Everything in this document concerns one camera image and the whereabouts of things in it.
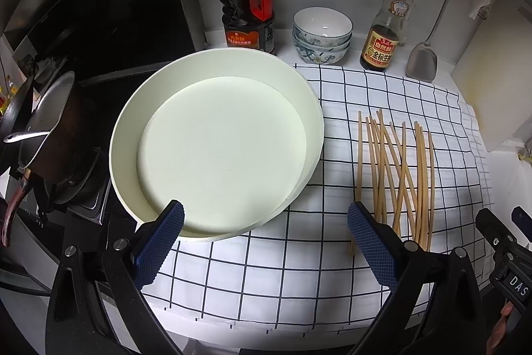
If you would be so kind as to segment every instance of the metal ladle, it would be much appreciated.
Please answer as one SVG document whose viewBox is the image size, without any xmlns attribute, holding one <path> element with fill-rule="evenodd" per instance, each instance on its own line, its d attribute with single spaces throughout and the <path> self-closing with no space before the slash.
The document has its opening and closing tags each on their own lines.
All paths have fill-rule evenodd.
<svg viewBox="0 0 532 355">
<path fill-rule="evenodd" d="M 21 140 L 31 139 L 32 137 L 40 137 L 42 135 L 50 134 L 49 131 L 21 131 L 20 133 L 8 134 L 4 137 L 4 143 L 15 143 Z"/>
<path fill-rule="evenodd" d="M 406 64 L 406 75 L 412 79 L 421 80 L 423 82 L 432 82 L 436 77 L 436 70 L 438 68 L 438 57 L 432 46 L 430 45 L 430 40 L 433 37 L 440 20 L 442 19 L 445 8 L 450 0 L 444 0 L 440 14 L 430 31 L 429 36 L 424 42 L 417 44 L 408 58 L 408 63 Z"/>
</svg>

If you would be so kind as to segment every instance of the blue gripper pad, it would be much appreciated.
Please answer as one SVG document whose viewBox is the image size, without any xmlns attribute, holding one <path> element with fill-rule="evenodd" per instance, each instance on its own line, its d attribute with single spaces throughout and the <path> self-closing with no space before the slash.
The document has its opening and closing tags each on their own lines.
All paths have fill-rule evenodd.
<svg viewBox="0 0 532 355">
<path fill-rule="evenodd" d="M 138 290 L 153 283 L 184 223 L 185 211 L 178 201 L 171 201 L 155 221 L 148 223 L 153 227 L 146 239 L 143 237 L 140 250 L 134 251 L 136 273 L 133 281 Z"/>
<path fill-rule="evenodd" d="M 349 206 L 347 226 L 356 244 L 379 284 L 388 286 L 394 291 L 397 286 L 395 259 L 377 233 L 377 225 L 378 223 L 360 202 Z"/>
</svg>

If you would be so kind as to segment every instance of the white bowl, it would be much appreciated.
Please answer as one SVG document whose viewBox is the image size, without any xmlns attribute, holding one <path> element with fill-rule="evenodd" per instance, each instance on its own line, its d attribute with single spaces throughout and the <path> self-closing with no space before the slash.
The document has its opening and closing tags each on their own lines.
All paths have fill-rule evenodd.
<svg viewBox="0 0 532 355">
<path fill-rule="evenodd" d="M 294 33 L 308 44 L 335 47 L 351 36 L 353 23 L 339 11 L 324 8 L 305 8 L 294 15 Z"/>
<path fill-rule="evenodd" d="M 259 50 L 205 50 L 168 64 L 131 96 L 109 151 L 116 194 L 140 223 L 171 199 L 183 241 L 217 241 L 269 221 L 314 172 L 324 120 L 307 80 Z"/>
<path fill-rule="evenodd" d="M 299 40 L 294 33 L 292 33 L 292 38 L 297 54 L 308 64 L 335 64 L 342 59 L 349 50 L 349 44 L 341 51 L 327 51 L 327 48 L 324 47 L 309 46 Z"/>
</svg>

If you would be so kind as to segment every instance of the metal spatula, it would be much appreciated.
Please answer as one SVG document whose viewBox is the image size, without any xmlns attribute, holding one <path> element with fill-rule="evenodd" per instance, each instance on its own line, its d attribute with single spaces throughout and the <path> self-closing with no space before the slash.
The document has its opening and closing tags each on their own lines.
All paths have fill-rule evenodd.
<svg viewBox="0 0 532 355">
<path fill-rule="evenodd" d="M 408 58 L 408 63 L 406 64 L 406 75 L 412 79 L 421 80 L 423 82 L 432 82 L 436 77 L 436 69 L 438 67 L 438 57 L 434 53 L 432 46 L 430 45 L 430 40 L 433 37 L 440 20 L 442 19 L 445 8 L 450 0 L 444 0 L 440 14 L 430 31 L 429 36 L 424 42 L 417 44 Z"/>
</svg>

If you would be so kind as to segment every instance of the screw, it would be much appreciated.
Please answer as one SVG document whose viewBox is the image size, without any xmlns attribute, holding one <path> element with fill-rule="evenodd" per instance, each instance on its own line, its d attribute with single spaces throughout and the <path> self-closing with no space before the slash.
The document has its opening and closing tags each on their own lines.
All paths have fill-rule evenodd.
<svg viewBox="0 0 532 355">
<path fill-rule="evenodd" d="M 404 248 L 406 248 L 408 251 L 417 251 L 418 245 L 414 241 L 406 241 L 404 243 Z"/>
<path fill-rule="evenodd" d="M 120 251 L 120 250 L 123 250 L 125 249 L 127 246 L 128 246 L 128 240 L 126 240 L 125 238 L 120 238 L 119 240 L 116 240 L 113 244 L 113 248 L 116 250 L 116 251 Z"/>
<path fill-rule="evenodd" d="M 456 253 L 456 255 L 459 257 L 459 258 L 464 258 L 467 256 L 467 253 L 466 251 L 462 248 L 462 247 L 458 247 L 454 250 L 454 252 Z"/>
<path fill-rule="evenodd" d="M 65 249 L 65 256 L 69 258 L 70 256 L 72 256 L 75 253 L 75 251 L 76 251 L 76 247 L 71 245 L 70 247 L 67 247 Z"/>
</svg>

